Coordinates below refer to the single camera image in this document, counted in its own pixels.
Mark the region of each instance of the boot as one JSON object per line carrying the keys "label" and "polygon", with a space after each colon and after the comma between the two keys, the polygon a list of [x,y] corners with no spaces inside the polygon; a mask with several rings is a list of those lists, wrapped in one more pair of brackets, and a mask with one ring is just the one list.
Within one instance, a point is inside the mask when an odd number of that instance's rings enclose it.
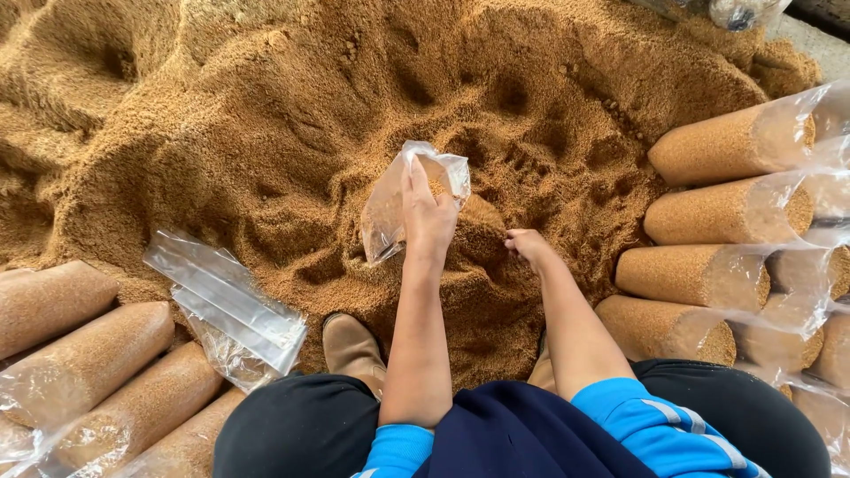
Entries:
{"label": "boot", "polygon": [[549,343],[546,340],[545,330],[543,331],[543,336],[541,337],[540,342],[541,344],[538,348],[540,351],[540,358],[537,359],[537,363],[534,365],[534,370],[531,371],[528,383],[535,387],[540,387],[546,391],[550,391],[553,394],[557,394],[558,390],[555,388],[555,372],[552,370],[552,359],[549,357]]}
{"label": "boot", "polygon": [[363,324],[348,314],[331,314],[325,319],[322,343],[328,372],[359,378],[381,401],[387,366],[375,337]]}

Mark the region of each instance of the blue shirt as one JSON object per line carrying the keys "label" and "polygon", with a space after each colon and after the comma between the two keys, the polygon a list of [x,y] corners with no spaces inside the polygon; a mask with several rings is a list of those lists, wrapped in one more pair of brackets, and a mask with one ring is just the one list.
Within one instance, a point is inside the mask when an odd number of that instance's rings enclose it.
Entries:
{"label": "blue shirt", "polygon": [[[588,385],[571,403],[659,478],[769,478],[699,415],[651,395],[633,378]],[[410,478],[433,443],[434,435],[415,425],[384,425],[363,471],[352,478]]]}

